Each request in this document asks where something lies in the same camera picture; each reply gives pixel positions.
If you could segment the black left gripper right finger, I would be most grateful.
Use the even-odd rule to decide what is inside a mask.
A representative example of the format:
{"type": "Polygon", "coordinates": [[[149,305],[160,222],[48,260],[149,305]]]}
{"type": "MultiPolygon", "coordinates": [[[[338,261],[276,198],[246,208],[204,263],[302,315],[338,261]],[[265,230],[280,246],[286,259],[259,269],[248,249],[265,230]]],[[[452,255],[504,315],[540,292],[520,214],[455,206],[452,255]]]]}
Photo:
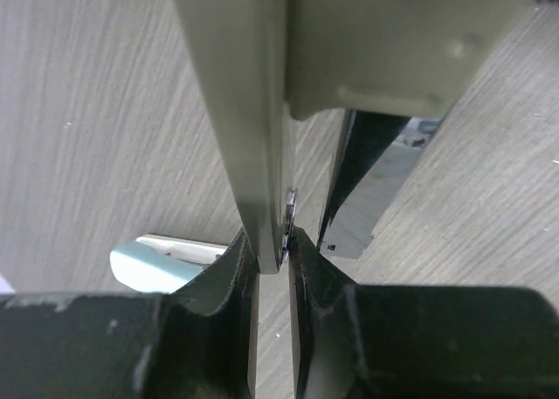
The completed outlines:
{"type": "Polygon", "coordinates": [[[361,285],[289,244],[299,398],[555,398],[558,314],[515,286],[361,285]]]}

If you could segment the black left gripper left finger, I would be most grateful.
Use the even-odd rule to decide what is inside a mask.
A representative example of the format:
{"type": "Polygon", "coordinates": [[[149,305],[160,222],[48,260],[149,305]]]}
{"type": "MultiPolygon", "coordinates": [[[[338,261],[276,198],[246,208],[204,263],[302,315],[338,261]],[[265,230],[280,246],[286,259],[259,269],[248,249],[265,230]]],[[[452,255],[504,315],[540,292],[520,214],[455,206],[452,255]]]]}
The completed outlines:
{"type": "Polygon", "coordinates": [[[251,398],[259,267],[244,233],[170,294],[1,298],[4,398],[251,398]]]}

